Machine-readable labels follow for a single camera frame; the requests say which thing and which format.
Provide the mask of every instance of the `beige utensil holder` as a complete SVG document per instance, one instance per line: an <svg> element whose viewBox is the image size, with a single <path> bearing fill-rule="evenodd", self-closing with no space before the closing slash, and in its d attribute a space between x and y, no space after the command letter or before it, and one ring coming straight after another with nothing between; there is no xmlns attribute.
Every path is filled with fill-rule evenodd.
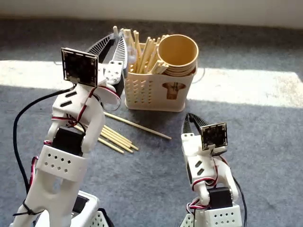
<svg viewBox="0 0 303 227"><path fill-rule="evenodd" d="M184 77L129 72L125 80L125 105L133 110L180 112L185 108L196 71L197 67Z"/></svg>

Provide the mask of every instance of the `wire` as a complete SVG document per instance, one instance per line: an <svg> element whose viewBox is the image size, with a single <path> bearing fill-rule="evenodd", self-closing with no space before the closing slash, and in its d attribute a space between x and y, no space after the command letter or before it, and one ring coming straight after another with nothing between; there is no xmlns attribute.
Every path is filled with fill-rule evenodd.
<svg viewBox="0 0 303 227"><path fill-rule="evenodd" d="M240 193L241 193L241 197L242 197L242 201L243 201L243 206L244 206L244 225L243 227L247 227L247 206L246 206L246 201L244 198L244 193L240 187L239 182L236 180L236 178L233 176L233 180L235 181L236 185L238 186Z"/></svg>
<svg viewBox="0 0 303 227"><path fill-rule="evenodd" d="M213 158L213 162L214 162L214 169L215 169L215 172L216 172L216 178L212 178L212 177L203 177L203 178L200 178L198 180L195 180L192 185L191 185L191 189L193 191L195 191L195 188L194 186L197 184L197 183L200 183L202 181L205 181L206 185L207 186L216 186L217 185L217 182L218 182L218 167L216 166L215 164L215 161L214 161L214 158Z"/></svg>
<svg viewBox="0 0 303 227"><path fill-rule="evenodd" d="M32 107L33 105L37 104L38 102L43 101L43 100L48 99L48 98L51 98L51 97L54 97L54 96L57 96L57 95L61 95L63 93L69 92L69 91L72 91L75 87L76 87L76 85L74 84L69 89L56 91L54 93L51 93L49 95L46 95L46 96L43 96L41 98L36 99L35 101L31 102L26 107L24 107L18 113L18 115L15 118L14 126L13 126L13 146L14 146L14 152L15 152L16 160L17 160L20 172L21 172L22 177L23 177L23 181L24 181L24 185L25 185L25 189L26 189L27 194L28 194L30 185L28 183L27 175L26 175L26 172L24 170L24 167L23 167L23 164L22 164L19 152L18 152L18 146L17 146L17 127L18 127L18 121L19 121L20 117L22 116L22 114L25 113L26 110L28 110L30 107Z"/></svg>
<svg viewBox="0 0 303 227"><path fill-rule="evenodd" d="M195 219L196 219L196 209L194 209L194 224L193 224L193 227L195 227Z"/></svg>
<svg viewBox="0 0 303 227"><path fill-rule="evenodd" d="M34 177L35 177L35 174L36 174L36 170L35 170L35 167L36 167L36 161L39 159L38 156L34 156L33 159L32 159L32 165L30 167L30 179L29 179L29 186L32 186L32 183L33 183L33 180L34 180Z"/></svg>

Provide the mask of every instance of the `red wire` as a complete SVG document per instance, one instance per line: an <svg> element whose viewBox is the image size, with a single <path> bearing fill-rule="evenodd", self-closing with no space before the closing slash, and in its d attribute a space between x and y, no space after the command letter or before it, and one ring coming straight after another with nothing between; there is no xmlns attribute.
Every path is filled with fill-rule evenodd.
<svg viewBox="0 0 303 227"><path fill-rule="evenodd" d="M215 185L217 184L217 181L218 181L218 167L216 166L215 162L214 162L214 169L215 169L215 171L216 171L216 178L215 178L215 179L213 179L212 177L204 177L204 178L195 180L195 181L193 182L192 186L191 186L191 189L192 189L193 191L195 191L194 186L195 186L197 183L200 183L200 182L202 182L202 181L212 181L211 183L207 183L207 182L206 182L206 184L207 184L208 186L215 186Z"/></svg>
<svg viewBox="0 0 303 227"><path fill-rule="evenodd" d="M228 165L229 166L229 164L228 164L228 162L226 161L226 159L225 158L223 158L221 155L219 155L219 157L220 157L220 159L226 164L226 165Z"/></svg>
<svg viewBox="0 0 303 227"><path fill-rule="evenodd" d="M87 100L93 96L93 93L94 93L95 90L96 90L96 87L92 88L91 91L89 92L89 96L87 97L84 106L80 110L77 119L74 119L73 117L56 117L56 116L53 116L52 120L68 120L68 121L72 121L72 122L70 122L71 126L77 125L80 122L81 117L82 117L82 115L83 115L83 113L84 113L84 111L85 111L85 109L87 107L86 106Z"/></svg>
<svg viewBox="0 0 303 227"><path fill-rule="evenodd" d="M29 186L32 185L36 171L35 171L35 166L36 166L36 161L39 159L38 156L34 156L32 159L32 164L30 167L30 179L29 179Z"/></svg>

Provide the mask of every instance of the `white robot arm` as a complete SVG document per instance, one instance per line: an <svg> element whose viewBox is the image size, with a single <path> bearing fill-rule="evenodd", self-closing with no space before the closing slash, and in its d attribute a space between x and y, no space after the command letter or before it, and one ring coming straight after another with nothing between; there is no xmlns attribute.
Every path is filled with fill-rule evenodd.
<svg viewBox="0 0 303 227"><path fill-rule="evenodd" d="M201 135L193 134L190 121ZM188 214L181 227L241 227L240 207L235 204L238 190L229 166L220 156L227 151L226 124L207 125L189 113L181 139L191 189L198 194L187 204Z"/></svg>
<svg viewBox="0 0 303 227"><path fill-rule="evenodd" d="M127 55L123 55L123 60L115 59L115 53L108 57L107 53L95 51L96 46L98 51L102 50L99 43L110 45L109 49L113 45L121 49L122 45L126 50L124 38L111 34L105 40L88 52L62 48L64 78L77 86L58 95L53 104L52 125L36 164L35 177L10 227L32 227L38 215L36 227L113 226L106 212L99 209L98 198L79 191L89 152L105 123L103 107L119 105L124 88ZM98 56L102 54L108 62L100 64ZM75 130L76 124L83 126L85 132ZM56 189L58 180L60 188Z"/></svg>

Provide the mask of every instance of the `wooden chopstick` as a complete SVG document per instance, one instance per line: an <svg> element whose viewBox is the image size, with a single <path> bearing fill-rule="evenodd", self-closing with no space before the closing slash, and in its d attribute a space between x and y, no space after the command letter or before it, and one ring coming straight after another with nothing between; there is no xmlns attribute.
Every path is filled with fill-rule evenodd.
<svg viewBox="0 0 303 227"><path fill-rule="evenodd" d="M128 152L133 153L133 151L130 150L127 146L125 146L125 145L122 144L121 142L115 140L114 138L112 138L112 137L106 135L106 134L103 133L103 132L101 133L101 135L102 135L104 138L106 138L106 139L112 141L112 142L115 143L116 145L118 145L118 146L122 147L123 149L127 150Z"/></svg>
<svg viewBox="0 0 303 227"><path fill-rule="evenodd" d="M77 130L79 130L79 131L81 131L81 132L84 132L84 130L81 127L79 127L78 125L75 125L74 128L77 129ZM117 151L117 152L119 152L121 154L124 154L124 151L122 151L121 149L115 147L114 145L110 144L109 142L107 142L107 141L105 141L105 140L103 140L101 138L98 138L98 141L101 142L101 143L103 143L103 144L105 144L106 146L110 147L111 149L113 149L113 150L115 150L115 151Z"/></svg>
<svg viewBox="0 0 303 227"><path fill-rule="evenodd" d="M164 138L166 138L166 139L171 140L171 137L170 137L170 136L167 136L167 135L162 134L162 133L160 133L160 132L157 132L157 131L155 131L155 130L146 128L146 127L144 127L144 126L141 126L141 125L139 125L139 124L136 124L136 123L134 123L134 122L131 122L131 121L129 121L129 120L123 119L123 118L121 118L121 117L118 117L118 116L116 116L116 115L113 115L113 114L110 114L110 113L107 113L107 112L103 112L103 113L104 113L104 115L107 116L107 117L111 117L111 118L113 118L113 119L115 119L115 120L124 122L124 123L126 123L126 124L132 125L132 126L137 127L137 128L139 128L139 129L148 131L148 132L153 133L153 134L155 134L155 135L158 135L158 136L161 136L161 137L164 137Z"/></svg>
<svg viewBox="0 0 303 227"><path fill-rule="evenodd" d="M116 135L109 133L105 130L102 130L101 135L103 136L103 134L109 136L110 138L112 138L113 140L118 141L119 143L123 144L124 146L126 146L127 148L131 148L131 146L129 145L129 143L125 142L124 140L120 139L119 137L117 137Z"/></svg>
<svg viewBox="0 0 303 227"><path fill-rule="evenodd" d="M131 141L130 141L128 138L126 138L126 137L122 136L121 134L119 134L119 133L118 133L118 132L116 132L115 130L113 130L113 129L109 128L108 126L104 125L104 126L103 126L103 128L105 128L105 129L107 129L107 130L111 131L112 133L114 133L114 134L116 134L118 137L121 137L122 139L124 139L124 140L128 141L129 143L132 143L132 142L131 142Z"/></svg>
<svg viewBox="0 0 303 227"><path fill-rule="evenodd" d="M146 59L147 59L147 54L148 54L148 51L150 49L151 43L152 43L152 39L150 37L148 37L147 40L146 40L146 43L145 43L143 53L141 55L140 64L139 64L140 67L138 68L139 71L137 70L137 73L142 73L143 72L145 62L146 62Z"/></svg>
<svg viewBox="0 0 303 227"><path fill-rule="evenodd" d="M163 64L163 62L161 60L157 60L149 73L156 73L161 64Z"/></svg>
<svg viewBox="0 0 303 227"><path fill-rule="evenodd" d="M102 132L116 138L117 141L127 146L128 148L134 148L135 150L139 150L139 148L137 148L134 144L129 143L128 141L122 139L121 137L118 137L116 134L113 134L111 131L108 131L107 129L102 129Z"/></svg>

